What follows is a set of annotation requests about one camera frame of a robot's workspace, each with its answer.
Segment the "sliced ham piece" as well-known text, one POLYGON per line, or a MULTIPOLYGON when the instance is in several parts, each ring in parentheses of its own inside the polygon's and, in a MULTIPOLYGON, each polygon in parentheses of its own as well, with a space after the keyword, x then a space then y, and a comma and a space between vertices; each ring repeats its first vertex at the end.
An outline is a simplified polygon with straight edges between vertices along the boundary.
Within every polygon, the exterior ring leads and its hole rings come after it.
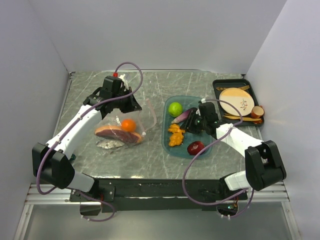
POLYGON ((136 132, 124 131, 120 126, 105 125, 98 127, 94 134, 102 138, 113 138, 125 144, 139 144, 143 137, 136 132))

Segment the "grey toy fish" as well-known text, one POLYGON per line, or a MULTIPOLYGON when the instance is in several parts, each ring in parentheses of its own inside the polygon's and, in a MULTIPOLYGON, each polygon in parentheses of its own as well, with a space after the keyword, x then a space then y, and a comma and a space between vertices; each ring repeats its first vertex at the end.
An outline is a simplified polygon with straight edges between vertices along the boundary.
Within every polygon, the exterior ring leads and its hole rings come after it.
POLYGON ((122 147, 123 145, 125 144, 120 140, 110 140, 110 139, 102 139, 96 143, 97 147, 106 149, 106 150, 117 149, 122 147))

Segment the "red apple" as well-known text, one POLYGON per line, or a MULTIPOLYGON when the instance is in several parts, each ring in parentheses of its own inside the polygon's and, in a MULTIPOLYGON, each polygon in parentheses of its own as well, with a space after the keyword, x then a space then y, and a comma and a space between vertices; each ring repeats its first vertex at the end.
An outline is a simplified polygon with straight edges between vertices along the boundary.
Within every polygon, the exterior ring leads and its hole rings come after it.
POLYGON ((201 141, 194 141, 187 147, 187 152, 189 155, 195 156, 204 148, 205 145, 201 141))

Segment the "clear zip top bag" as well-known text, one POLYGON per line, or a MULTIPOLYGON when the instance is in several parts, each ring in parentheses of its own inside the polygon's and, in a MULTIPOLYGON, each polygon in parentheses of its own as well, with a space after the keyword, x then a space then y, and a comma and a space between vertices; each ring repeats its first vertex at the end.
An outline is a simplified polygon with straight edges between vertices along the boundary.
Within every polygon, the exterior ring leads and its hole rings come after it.
POLYGON ((130 113, 116 111, 96 126, 95 145, 105 150, 115 150, 140 144, 157 124, 157 116, 147 98, 142 109, 130 113))

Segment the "purple eggplant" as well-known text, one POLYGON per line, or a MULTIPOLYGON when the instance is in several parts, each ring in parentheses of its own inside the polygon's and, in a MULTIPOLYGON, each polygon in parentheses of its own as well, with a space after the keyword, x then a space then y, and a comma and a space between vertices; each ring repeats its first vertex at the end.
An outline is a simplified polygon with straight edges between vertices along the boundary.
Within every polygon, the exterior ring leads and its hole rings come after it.
POLYGON ((184 111, 179 116, 177 116, 174 120, 172 120, 171 124, 178 124, 178 123, 181 123, 181 122, 185 121, 188 118, 190 112, 191 111, 196 111, 196 110, 197 110, 196 107, 192 107, 192 108, 184 111))

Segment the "orange tangerine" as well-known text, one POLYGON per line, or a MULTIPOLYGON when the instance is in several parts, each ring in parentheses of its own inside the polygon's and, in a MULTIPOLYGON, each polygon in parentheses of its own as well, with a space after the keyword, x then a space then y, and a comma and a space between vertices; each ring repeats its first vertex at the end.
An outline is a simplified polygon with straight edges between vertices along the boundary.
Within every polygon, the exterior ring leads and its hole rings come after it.
POLYGON ((121 122, 121 129, 125 132, 134 132, 137 124, 133 119, 127 118, 121 122))

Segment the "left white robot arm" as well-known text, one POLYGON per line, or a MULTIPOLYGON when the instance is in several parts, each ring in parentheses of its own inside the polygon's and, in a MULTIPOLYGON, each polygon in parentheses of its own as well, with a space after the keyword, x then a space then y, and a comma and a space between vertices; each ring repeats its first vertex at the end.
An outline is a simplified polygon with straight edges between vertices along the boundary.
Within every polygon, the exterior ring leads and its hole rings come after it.
POLYGON ((122 113, 140 111, 142 108, 134 97, 124 75, 116 72, 106 76, 103 85, 89 95, 73 119, 47 143, 37 143, 32 148, 32 167, 36 187, 40 194, 40 182, 45 181, 55 188, 75 189, 88 201, 100 193, 97 181, 74 169, 70 158, 80 140, 114 109, 122 113))

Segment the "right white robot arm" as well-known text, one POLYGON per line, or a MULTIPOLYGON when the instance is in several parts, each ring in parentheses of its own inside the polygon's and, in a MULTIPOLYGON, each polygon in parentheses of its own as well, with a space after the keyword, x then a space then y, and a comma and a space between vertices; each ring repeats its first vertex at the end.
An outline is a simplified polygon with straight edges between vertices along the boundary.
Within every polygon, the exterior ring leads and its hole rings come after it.
POLYGON ((238 129, 236 126, 242 120, 234 124, 226 123, 219 119, 214 103, 205 99, 199 102, 198 110, 193 110, 186 120, 187 132, 205 132, 216 142, 226 143, 244 157, 245 170, 222 178, 224 183, 219 186, 218 192, 224 199, 232 198, 240 189, 263 190, 287 177, 276 143, 254 138, 238 129))

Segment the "green apple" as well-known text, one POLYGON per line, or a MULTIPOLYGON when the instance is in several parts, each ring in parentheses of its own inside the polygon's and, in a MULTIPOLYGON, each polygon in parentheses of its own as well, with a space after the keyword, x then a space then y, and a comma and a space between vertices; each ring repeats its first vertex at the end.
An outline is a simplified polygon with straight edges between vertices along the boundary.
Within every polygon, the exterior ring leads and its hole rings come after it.
POLYGON ((179 102, 172 102, 168 107, 168 113, 172 117, 178 117, 183 113, 183 106, 179 102))

